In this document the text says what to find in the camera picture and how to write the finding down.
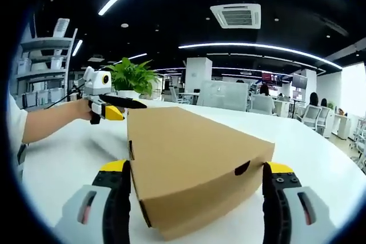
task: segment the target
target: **person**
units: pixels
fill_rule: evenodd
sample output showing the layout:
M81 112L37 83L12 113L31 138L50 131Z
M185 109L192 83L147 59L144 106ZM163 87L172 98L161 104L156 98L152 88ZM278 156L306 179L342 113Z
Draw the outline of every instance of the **person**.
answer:
M323 98L321 100L320 106L322 106L322 107L327 107L328 106L328 102L327 102L327 99L326 98Z
M259 95L265 96L265 97L270 97L270 101L272 104L272 112L275 110L275 102L273 101L273 98L271 96L269 96L269 89L268 86L266 84L263 84L260 89L259 89Z
M312 92L310 94L310 102L309 102L309 105L318 106L318 103L319 103L319 99L318 99L317 93Z
M79 99L46 110L21 110L8 94L7 124L11 152L16 154L22 143L39 141L75 119L91 120L88 100Z

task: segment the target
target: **green leaves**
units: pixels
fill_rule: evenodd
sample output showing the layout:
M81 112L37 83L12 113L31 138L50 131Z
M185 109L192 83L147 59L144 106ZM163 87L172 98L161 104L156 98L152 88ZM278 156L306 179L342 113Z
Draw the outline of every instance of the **green leaves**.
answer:
M112 70L112 84L116 90L134 90L141 94L151 95L152 82L157 82L158 76L154 71L148 69L149 62L136 65L123 57L121 63L106 67Z

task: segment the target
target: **white round table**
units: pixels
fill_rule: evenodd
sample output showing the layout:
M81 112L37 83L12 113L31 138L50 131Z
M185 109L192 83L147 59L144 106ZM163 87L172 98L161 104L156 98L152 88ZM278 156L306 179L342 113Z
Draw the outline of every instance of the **white round table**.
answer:
M335 145L295 119L210 107L146 101L149 107L179 106L203 117L276 144L273 161L290 166L303 186L311 187L328 205L336 227L350 218L359 203L366 177ZM27 150L23 185L35 212L48 226L61 217L63 204L91 184L106 162L128 159L125 121L90 125L77 120ZM132 244L163 243L147 227L134 189L130 196ZM262 243L264 221L261 188L239 207L207 227L170 243Z

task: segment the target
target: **white plant pot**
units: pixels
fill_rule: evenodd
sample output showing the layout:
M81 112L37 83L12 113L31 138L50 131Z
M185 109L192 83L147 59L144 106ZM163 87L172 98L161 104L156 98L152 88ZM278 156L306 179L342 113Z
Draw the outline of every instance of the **white plant pot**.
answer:
M128 97L132 99L139 99L140 93L136 91L117 91L117 95L120 97Z

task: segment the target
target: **computer monitor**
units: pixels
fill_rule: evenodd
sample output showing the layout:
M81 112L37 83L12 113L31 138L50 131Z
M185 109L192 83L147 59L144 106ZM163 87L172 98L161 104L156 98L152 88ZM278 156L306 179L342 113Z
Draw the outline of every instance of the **computer monitor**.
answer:
M262 73L262 82L268 85L275 85L282 87L282 75Z
M300 74L293 74L292 86L300 89L306 89L308 85L308 78Z

